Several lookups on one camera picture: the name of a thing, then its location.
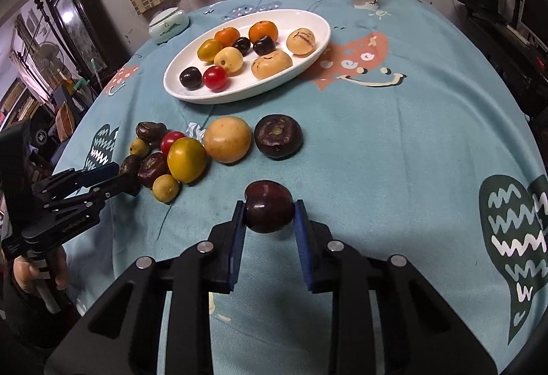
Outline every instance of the television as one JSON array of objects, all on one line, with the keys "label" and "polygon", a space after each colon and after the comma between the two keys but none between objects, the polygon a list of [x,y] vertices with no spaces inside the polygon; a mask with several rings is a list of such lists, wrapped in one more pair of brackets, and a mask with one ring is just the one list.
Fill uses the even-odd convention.
[{"label": "television", "polygon": [[523,0],[520,23],[548,51],[548,4],[544,0]]}]

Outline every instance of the black sleeve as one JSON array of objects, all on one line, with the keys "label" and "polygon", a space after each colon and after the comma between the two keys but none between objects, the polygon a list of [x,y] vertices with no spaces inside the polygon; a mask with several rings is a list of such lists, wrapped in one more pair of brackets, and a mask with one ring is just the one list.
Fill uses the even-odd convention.
[{"label": "black sleeve", "polygon": [[4,272],[4,312],[10,329],[24,343],[40,349],[57,347],[80,318],[72,304],[51,314],[40,297],[21,290],[13,277],[13,262]]}]

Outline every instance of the table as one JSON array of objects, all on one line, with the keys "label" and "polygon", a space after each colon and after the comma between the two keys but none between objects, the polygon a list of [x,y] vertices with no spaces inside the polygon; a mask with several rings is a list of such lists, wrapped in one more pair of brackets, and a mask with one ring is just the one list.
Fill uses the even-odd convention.
[{"label": "table", "polygon": [[[286,113],[304,146],[283,162],[256,148],[235,166],[214,162],[171,205],[146,189],[113,198],[99,225],[66,244],[73,298],[88,307],[139,256],[162,260],[204,240],[250,182],[271,179],[362,254],[407,256],[502,371],[546,308],[544,167],[523,113],[469,40],[426,2],[379,2],[374,12],[350,0],[230,0],[190,13],[190,27],[169,42],[145,43],[94,102],[57,171],[120,163],[140,121],[196,137],[220,116],[253,127]],[[331,44],[308,72],[217,106],[164,91],[165,68],[191,40],[271,8],[331,24]],[[331,298],[306,291],[290,229],[248,232],[238,285],[214,296],[210,311],[215,373],[326,371]]]}]

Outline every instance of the oval plate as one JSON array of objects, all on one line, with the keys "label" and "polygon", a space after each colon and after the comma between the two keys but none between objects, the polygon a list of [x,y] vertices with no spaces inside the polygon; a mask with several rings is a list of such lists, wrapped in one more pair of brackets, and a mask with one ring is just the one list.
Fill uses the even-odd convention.
[{"label": "oval plate", "polygon": [[[285,51],[293,60],[293,65],[284,71],[277,73],[269,78],[258,80],[251,73],[251,63],[258,58],[258,55],[250,50],[244,57],[244,64],[238,75],[230,77],[229,86],[221,92],[213,92],[206,86],[197,90],[188,90],[179,81],[180,73],[187,67],[197,67],[200,72],[212,66],[212,63],[206,63],[198,59],[196,52],[206,39],[213,38],[217,32],[226,27],[235,27],[241,36],[247,37],[249,28],[258,21],[272,21],[278,27],[278,41],[276,48]],[[294,30],[306,27],[310,29],[316,37],[316,49],[309,56],[302,58],[293,55],[286,47],[287,37]],[[331,28],[327,21],[315,13],[305,10],[278,9],[258,12],[251,15],[241,16],[224,24],[212,28],[188,44],[180,51],[169,63],[164,74],[164,88],[174,97],[197,103],[201,105],[212,105],[218,103],[228,103],[231,101],[243,100],[267,92],[283,83],[295,78],[300,73],[308,69],[314,61],[318,59],[324,51],[331,37]]]}]

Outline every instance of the cherry tomato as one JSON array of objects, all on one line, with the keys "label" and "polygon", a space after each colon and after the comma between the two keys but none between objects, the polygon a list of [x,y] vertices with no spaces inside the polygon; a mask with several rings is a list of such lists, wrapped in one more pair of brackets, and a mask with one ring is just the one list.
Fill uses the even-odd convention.
[{"label": "cherry tomato", "polygon": [[160,142],[160,151],[164,156],[168,155],[169,148],[171,148],[171,145],[173,145],[174,141],[182,139],[183,137],[186,137],[185,134],[179,131],[171,131],[168,132],[162,141]]},{"label": "cherry tomato", "polygon": [[223,89],[228,83],[226,70],[219,66],[211,66],[204,72],[204,84],[212,91]]}]

